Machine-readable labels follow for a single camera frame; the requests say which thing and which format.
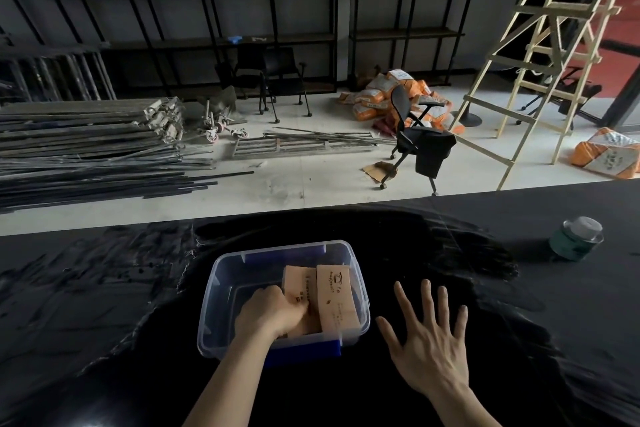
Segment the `person's right hand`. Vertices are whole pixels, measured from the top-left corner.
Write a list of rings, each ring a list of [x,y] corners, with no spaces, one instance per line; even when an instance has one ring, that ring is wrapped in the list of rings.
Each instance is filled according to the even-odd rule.
[[[438,287],[433,300],[435,327],[422,324],[398,281],[394,283],[394,294],[404,317],[406,340],[401,342],[403,354],[390,358],[404,381],[423,395],[430,386],[445,380],[469,386],[466,345],[452,336],[447,289]]]

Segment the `person's left hand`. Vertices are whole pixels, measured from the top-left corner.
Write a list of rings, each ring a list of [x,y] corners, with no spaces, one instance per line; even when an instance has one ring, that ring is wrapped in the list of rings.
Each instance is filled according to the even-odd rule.
[[[234,323],[235,337],[259,336],[272,343],[279,334],[280,286],[257,289],[241,307]]]

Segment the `tan tissue packet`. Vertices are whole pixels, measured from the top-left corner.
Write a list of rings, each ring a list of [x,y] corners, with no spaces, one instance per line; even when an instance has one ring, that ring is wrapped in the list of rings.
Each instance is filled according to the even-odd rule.
[[[318,312],[316,268],[285,266],[282,290],[289,302],[306,302],[308,304],[300,322],[287,333],[287,337],[294,338],[320,333],[322,327]]]
[[[343,334],[359,332],[360,319],[351,289],[350,267],[319,264],[316,267],[317,310],[322,332]]]

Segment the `person's left forearm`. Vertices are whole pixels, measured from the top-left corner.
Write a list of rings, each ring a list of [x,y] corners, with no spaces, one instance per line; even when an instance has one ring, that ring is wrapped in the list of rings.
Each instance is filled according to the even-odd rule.
[[[182,427],[248,427],[266,356],[266,330],[234,338]]]

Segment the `person's right forearm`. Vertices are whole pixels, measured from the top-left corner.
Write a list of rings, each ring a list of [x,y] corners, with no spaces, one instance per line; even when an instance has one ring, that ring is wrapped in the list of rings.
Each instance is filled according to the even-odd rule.
[[[437,382],[425,395],[444,427],[502,427],[471,388],[461,382]]]

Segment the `clear plastic storage box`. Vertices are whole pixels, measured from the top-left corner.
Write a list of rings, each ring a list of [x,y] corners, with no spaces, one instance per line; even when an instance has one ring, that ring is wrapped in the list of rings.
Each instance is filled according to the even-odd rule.
[[[350,267],[351,289],[361,323],[359,332],[308,334],[277,339],[265,366],[299,364],[339,357],[343,347],[355,344],[371,325],[370,301],[353,248],[343,240],[277,246],[225,253],[212,265],[200,312],[197,348],[204,358],[224,358],[235,337],[234,323],[253,293],[269,285],[280,286],[287,265],[316,268],[319,264]]]

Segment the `green jar with clear lid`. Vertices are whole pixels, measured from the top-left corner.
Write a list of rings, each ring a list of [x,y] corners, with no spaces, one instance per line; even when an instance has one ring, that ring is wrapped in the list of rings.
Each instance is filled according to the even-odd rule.
[[[587,216],[564,220],[549,237],[550,249],[566,261],[581,261],[604,240],[604,229],[600,222]]]

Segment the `black office chair with castors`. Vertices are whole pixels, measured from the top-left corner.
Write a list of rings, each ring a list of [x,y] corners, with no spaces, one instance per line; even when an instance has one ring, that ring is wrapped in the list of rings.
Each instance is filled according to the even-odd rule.
[[[415,172],[429,179],[432,196],[438,196],[435,179],[444,160],[449,157],[451,149],[457,143],[456,136],[450,131],[421,124],[420,119],[412,113],[411,100],[402,85],[397,85],[392,90],[390,101],[399,117],[394,129],[397,144],[390,158],[395,157],[396,151],[401,157],[382,178],[380,190],[387,188],[386,181],[397,174],[397,168],[411,155],[415,157]]]

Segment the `black folding chair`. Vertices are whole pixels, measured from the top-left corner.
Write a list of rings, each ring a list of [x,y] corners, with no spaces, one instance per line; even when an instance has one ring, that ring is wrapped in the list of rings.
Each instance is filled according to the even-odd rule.
[[[267,58],[272,56],[277,48],[268,48],[263,44],[245,43],[237,47],[236,65],[229,62],[221,62],[215,65],[216,72],[220,79],[223,91],[230,88],[239,88],[242,91],[247,89],[259,90],[259,114],[268,111],[268,99],[271,102],[275,123],[280,123],[275,110],[275,97],[269,88]]]
[[[297,96],[298,105],[306,104],[307,117],[312,117],[307,90],[303,81],[306,63],[296,63],[292,48],[267,48],[262,53],[262,85],[264,95],[269,99],[275,124],[279,124],[275,104],[277,97]]]

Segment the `pile of thin metal rods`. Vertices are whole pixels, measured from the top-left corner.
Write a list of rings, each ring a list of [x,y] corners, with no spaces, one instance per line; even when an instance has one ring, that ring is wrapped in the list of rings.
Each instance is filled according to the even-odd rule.
[[[212,158],[181,144],[65,156],[0,158],[0,214],[113,199],[182,196],[223,178]]]

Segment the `black tipped chair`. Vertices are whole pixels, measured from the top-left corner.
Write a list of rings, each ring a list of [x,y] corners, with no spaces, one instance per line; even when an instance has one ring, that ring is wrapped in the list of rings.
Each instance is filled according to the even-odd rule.
[[[564,115],[564,117],[568,117],[569,115],[575,91],[577,90],[580,83],[582,70],[583,67],[580,66],[569,66],[568,72],[560,77],[556,85],[556,89],[549,99],[549,103],[556,105],[558,113]],[[524,105],[524,107],[518,109],[519,112],[524,112],[536,102],[541,102],[546,92],[545,88],[548,86],[548,84],[550,84],[550,81],[552,80],[552,77],[550,75],[544,75],[543,73],[538,73],[535,71],[533,71],[532,74],[534,75],[533,82],[528,81],[526,78],[523,78],[523,81],[518,87],[516,87],[516,85],[513,86],[515,94],[518,94],[521,89],[524,89],[525,91],[532,92],[532,94],[534,95],[529,103]],[[601,91],[601,85],[594,84],[590,80],[586,80],[584,86],[582,87],[580,97],[578,98],[577,108],[571,119],[568,134],[571,134],[574,130],[575,117],[581,112],[588,101],[598,96]]]

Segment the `narrow black metal shelving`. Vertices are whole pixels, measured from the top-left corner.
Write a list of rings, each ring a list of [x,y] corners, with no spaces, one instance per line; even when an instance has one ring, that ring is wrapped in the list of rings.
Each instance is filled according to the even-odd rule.
[[[350,0],[351,87],[388,69],[448,85],[472,0]]]

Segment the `wooden step ladder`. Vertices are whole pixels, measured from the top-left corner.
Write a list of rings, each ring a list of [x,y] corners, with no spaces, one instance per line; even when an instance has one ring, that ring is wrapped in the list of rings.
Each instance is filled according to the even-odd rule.
[[[525,143],[537,126],[559,134],[551,164],[556,164],[563,141],[570,129],[570,122],[577,108],[578,98],[592,67],[602,61],[599,49],[609,20],[620,13],[617,0],[589,0],[588,2],[560,2],[558,0],[518,0],[513,14],[500,40],[488,52],[483,65],[463,97],[460,111],[470,105],[495,112],[502,121],[495,134],[499,138],[510,119],[524,125],[525,131],[511,158],[501,156],[484,148],[473,140],[460,135],[459,143],[506,167],[497,186],[502,190],[515,167]],[[516,69],[514,85],[518,87],[526,78],[534,81],[533,71],[550,75],[552,80],[545,88],[541,102],[536,102],[524,112],[518,109],[529,103],[534,95],[521,89],[518,94],[512,89],[508,102],[496,105],[476,97],[476,92],[484,81],[492,65]],[[549,103],[561,76],[569,66],[583,67],[581,79],[575,91],[568,117],[557,111],[557,106]]]

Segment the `leaning metal scaffold frames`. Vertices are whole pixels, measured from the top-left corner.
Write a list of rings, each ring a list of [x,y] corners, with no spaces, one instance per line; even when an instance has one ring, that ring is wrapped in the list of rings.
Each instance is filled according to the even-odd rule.
[[[102,52],[108,42],[49,46],[0,42],[0,106],[117,99]]]

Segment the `flat metal frame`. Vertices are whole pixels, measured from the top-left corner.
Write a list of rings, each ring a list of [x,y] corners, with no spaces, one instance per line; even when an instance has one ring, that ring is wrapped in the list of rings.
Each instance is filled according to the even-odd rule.
[[[228,157],[232,160],[266,160],[288,156],[369,153],[382,146],[393,147],[395,139],[371,132],[321,132],[277,127],[260,137],[237,140]]]

